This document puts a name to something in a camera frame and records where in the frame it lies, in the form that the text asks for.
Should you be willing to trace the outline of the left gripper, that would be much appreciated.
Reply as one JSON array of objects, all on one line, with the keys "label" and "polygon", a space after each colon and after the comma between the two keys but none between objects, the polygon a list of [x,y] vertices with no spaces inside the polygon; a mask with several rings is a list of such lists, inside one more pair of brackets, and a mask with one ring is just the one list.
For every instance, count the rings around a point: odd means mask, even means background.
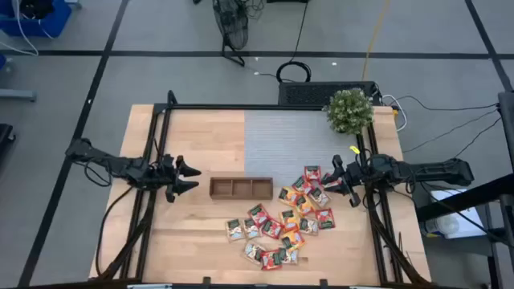
[{"label": "left gripper", "polygon": [[[181,195],[182,193],[199,186],[197,181],[176,180],[173,160],[174,158],[169,154],[165,154],[164,156],[160,157],[159,160],[156,161],[153,165],[151,176],[152,188],[155,190],[165,188],[165,198],[169,203],[174,203],[174,193]],[[199,170],[188,166],[182,155],[177,157],[176,169],[177,173],[179,175],[183,175],[184,177],[195,177],[201,174]]]}]

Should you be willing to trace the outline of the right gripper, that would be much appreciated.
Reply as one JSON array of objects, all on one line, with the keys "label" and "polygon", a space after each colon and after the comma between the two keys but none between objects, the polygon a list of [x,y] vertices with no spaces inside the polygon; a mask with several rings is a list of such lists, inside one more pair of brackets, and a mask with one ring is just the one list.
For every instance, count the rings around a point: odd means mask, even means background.
[{"label": "right gripper", "polygon": [[325,190],[331,193],[339,193],[342,195],[349,195],[349,203],[352,207],[357,207],[361,204],[359,195],[354,191],[355,186],[362,185],[367,180],[364,169],[354,161],[343,167],[343,161],[340,155],[334,155],[332,158],[332,166],[334,170],[332,173],[326,173],[323,179],[336,179],[339,185],[327,187]]}]

